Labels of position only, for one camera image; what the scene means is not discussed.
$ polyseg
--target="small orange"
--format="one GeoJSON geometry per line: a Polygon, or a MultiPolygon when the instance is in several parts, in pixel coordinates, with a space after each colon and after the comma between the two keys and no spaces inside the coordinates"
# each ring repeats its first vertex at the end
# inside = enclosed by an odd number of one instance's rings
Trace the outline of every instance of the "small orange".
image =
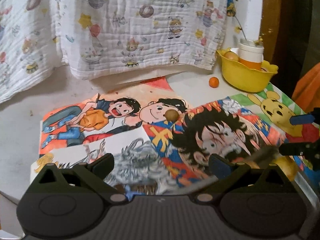
{"type": "Polygon", "coordinates": [[[216,77],[212,77],[209,79],[209,86],[212,88],[217,88],[219,86],[219,79],[216,77]]]}

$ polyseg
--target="red balloon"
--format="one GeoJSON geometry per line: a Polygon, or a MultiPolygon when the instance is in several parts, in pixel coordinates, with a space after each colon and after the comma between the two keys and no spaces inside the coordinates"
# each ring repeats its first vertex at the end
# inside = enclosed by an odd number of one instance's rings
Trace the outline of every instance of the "red balloon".
{"type": "Polygon", "coordinates": [[[90,32],[93,37],[97,37],[100,33],[100,26],[95,24],[90,27],[90,32]]]}

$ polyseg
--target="yellow plastic basin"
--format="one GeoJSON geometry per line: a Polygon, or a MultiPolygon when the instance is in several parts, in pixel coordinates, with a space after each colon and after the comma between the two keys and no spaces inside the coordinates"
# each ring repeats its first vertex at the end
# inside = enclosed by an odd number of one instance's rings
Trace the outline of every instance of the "yellow plastic basin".
{"type": "Polygon", "coordinates": [[[271,78],[278,73],[278,66],[271,65],[263,61],[262,71],[250,69],[240,62],[229,60],[223,55],[230,51],[218,50],[217,53],[222,59],[222,75],[224,79],[232,86],[249,93],[257,93],[265,89],[271,78]]]}

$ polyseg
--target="bear ear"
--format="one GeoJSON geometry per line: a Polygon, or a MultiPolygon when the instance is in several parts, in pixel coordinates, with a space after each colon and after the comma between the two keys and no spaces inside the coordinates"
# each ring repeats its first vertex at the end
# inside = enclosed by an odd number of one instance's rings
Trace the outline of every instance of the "bear ear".
{"type": "Polygon", "coordinates": [[[277,92],[268,91],[266,94],[267,94],[267,98],[274,98],[275,100],[279,100],[280,99],[280,96],[278,95],[277,92]]]}
{"type": "Polygon", "coordinates": [[[261,101],[259,100],[259,98],[257,98],[256,96],[254,96],[253,94],[248,94],[248,98],[255,103],[257,106],[261,106],[261,101]]]}

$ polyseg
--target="blue sneaker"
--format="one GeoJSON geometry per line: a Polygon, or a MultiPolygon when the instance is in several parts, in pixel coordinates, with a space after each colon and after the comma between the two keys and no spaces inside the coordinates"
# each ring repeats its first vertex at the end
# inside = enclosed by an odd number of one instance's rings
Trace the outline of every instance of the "blue sneaker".
{"type": "Polygon", "coordinates": [[[46,138],[46,140],[41,144],[41,149],[46,147],[51,141],[52,141],[52,135],[49,134],[48,137],[46,138]]]}
{"type": "Polygon", "coordinates": [[[49,133],[49,132],[52,132],[53,130],[54,130],[53,126],[46,126],[43,129],[43,133],[49,133]]]}

